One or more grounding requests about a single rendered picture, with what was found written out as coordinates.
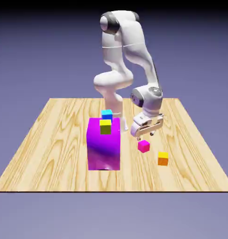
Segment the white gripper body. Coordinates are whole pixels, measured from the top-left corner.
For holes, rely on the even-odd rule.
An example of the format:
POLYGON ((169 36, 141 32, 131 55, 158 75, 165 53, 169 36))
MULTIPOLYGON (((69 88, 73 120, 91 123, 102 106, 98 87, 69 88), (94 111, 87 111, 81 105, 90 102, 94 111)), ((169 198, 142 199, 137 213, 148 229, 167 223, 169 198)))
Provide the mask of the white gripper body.
POLYGON ((133 118, 133 124, 131 126, 131 135, 134 137, 141 137, 144 134, 155 132, 163 126, 163 114, 157 116, 157 122, 152 123, 152 118, 145 114, 138 114, 133 118))

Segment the small magenta cube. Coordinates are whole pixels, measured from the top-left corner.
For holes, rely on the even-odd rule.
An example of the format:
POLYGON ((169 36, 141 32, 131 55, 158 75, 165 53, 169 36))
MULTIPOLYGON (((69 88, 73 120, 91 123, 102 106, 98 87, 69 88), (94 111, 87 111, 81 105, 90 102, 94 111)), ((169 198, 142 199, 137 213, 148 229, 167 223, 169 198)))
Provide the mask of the small magenta cube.
POLYGON ((142 153, 146 153, 150 150, 150 143, 146 140, 142 140, 138 142, 138 150, 142 153))

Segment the small orange cube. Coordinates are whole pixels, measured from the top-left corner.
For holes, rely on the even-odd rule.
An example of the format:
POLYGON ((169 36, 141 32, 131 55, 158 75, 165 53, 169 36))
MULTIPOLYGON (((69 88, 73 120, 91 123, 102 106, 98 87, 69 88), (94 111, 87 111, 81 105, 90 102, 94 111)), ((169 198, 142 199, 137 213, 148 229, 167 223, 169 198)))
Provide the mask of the small orange cube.
POLYGON ((168 165, 169 156, 167 152, 158 152, 158 165, 159 166, 167 166, 168 165))

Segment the small yellow-green cube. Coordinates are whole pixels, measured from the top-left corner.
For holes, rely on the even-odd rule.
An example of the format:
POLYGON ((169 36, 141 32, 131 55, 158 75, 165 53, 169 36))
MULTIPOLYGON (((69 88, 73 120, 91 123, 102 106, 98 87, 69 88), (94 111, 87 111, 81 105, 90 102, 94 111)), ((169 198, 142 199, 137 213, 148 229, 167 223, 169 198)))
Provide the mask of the small yellow-green cube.
POLYGON ((111 134, 112 121, 110 119, 100 119, 100 134, 111 134))

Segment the small cyan cube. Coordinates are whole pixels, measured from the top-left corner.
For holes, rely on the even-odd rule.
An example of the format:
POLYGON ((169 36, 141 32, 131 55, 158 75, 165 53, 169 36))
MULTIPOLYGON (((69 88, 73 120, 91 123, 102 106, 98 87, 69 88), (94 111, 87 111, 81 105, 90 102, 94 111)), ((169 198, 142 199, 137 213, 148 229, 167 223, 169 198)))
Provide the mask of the small cyan cube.
POLYGON ((111 109, 102 110, 101 116, 103 120, 112 120, 113 119, 112 110, 111 109))

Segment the large magenta box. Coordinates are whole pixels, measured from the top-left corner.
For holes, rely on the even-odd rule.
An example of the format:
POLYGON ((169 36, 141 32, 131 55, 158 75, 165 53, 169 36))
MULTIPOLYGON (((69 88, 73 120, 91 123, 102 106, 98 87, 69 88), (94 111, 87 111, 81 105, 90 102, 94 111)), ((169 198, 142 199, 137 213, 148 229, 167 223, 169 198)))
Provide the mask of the large magenta box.
POLYGON ((87 132, 89 170, 120 170, 120 119, 114 118, 111 134, 100 134, 100 119, 90 118, 87 132))

